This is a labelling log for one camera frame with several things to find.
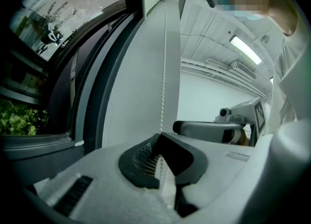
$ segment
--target ceiling vent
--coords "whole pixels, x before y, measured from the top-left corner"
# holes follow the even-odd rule
[[[256,75],[251,70],[249,70],[246,66],[244,66],[242,63],[234,61],[233,63],[230,64],[230,66],[232,67],[232,69],[246,76],[250,80],[256,79]]]

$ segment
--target ceiling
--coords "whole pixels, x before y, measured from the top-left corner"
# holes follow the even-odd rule
[[[205,0],[186,0],[180,28],[182,58],[200,62],[212,58],[227,66],[233,61],[239,61],[256,75],[251,85],[268,98],[271,96],[273,63],[284,39],[281,30],[271,20],[235,17],[210,8]],[[234,34],[261,58],[260,64],[256,65],[229,42]],[[264,35],[270,38],[266,44],[261,41]]]

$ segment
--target fluorescent light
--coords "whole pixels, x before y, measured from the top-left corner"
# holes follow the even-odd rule
[[[230,39],[230,43],[245,53],[249,58],[251,58],[256,63],[256,65],[262,62],[259,56],[257,56],[256,53],[236,35]]]

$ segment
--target person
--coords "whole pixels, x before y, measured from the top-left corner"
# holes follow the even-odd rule
[[[264,131],[273,134],[282,124],[295,120],[294,109],[279,83],[310,40],[309,26],[294,0],[228,0],[228,3],[234,5],[235,10],[269,18],[284,33],[281,51],[274,63],[271,111]],[[238,144],[248,145],[248,142],[242,132]]]

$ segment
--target window glass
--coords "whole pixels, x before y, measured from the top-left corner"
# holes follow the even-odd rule
[[[49,60],[90,19],[119,0],[23,0],[11,30],[37,54]]]

